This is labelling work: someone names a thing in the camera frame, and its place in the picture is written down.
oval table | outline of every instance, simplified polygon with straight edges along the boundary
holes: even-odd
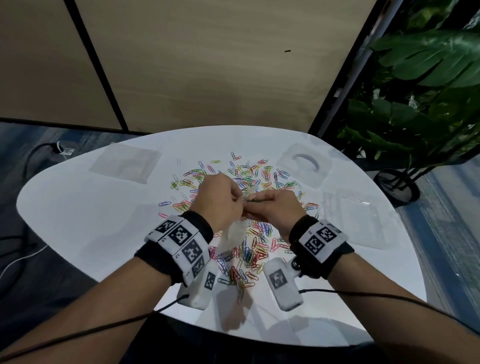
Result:
[[[305,133],[256,126],[209,126],[130,139],[122,144],[162,153],[147,184],[89,172],[105,149],[101,148],[33,177],[21,190],[17,208],[26,223],[53,250],[85,274],[101,281],[133,256],[143,244],[144,236],[162,220],[159,213],[177,213],[172,205],[159,206],[164,201],[175,203],[187,197],[189,187],[171,188],[174,174],[181,177],[187,171],[200,168],[198,162],[203,161],[205,169],[210,165],[215,172],[222,170],[230,175],[232,155],[242,157],[235,160],[235,165],[238,162],[248,164],[249,160],[249,165],[253,165],[265,159],[275,168],[282,154],[296,143],[331,161],[331,169],[317,189],[299,182],[305,193],[302,201],[320,205],[309,213],[318,212],[322,218],[327,214],[322,206],[324,199],[331,200],[333,196],[335,200],[336,196],[345,197],[345,194],[350,198],[346,201],[374,207],[376,219],[382,226],[381,239],[387,244],[384,249],[353,244],[356,252],[400,286],[425,300],[416,253],[387,198],[351,160],[324,141]],[[340,205],[329,207],[334,214],[333,220],[335,209]],[[356,214],[348,204],[347,209],[343,211],[341,226],[355,242],[355,237],[362,233],[358,229],[363,229],[359,221],[364,221],[368,214],[363,214],[362,209]],[[176,304],[164,313],[199,327],[279,344],[344,346],[371,340],[338,295],[306,293],[305,303],[286,313],[277,307],[263,274],[258,277],[255,287],[246,289],[241,301],[235,286],[217,283],[205,311]],[[324,279],[302,277],[296,282],[299,289],[331,289]],[[157,308],[175,300],[178,289],[179,284],[172,286]]]

beige wall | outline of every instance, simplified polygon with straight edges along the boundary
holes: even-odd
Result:
[[[130,130],[306,132],[375,0],[76,2]]]
[[[62,0],[0,0],[0,117],[120,129]]]

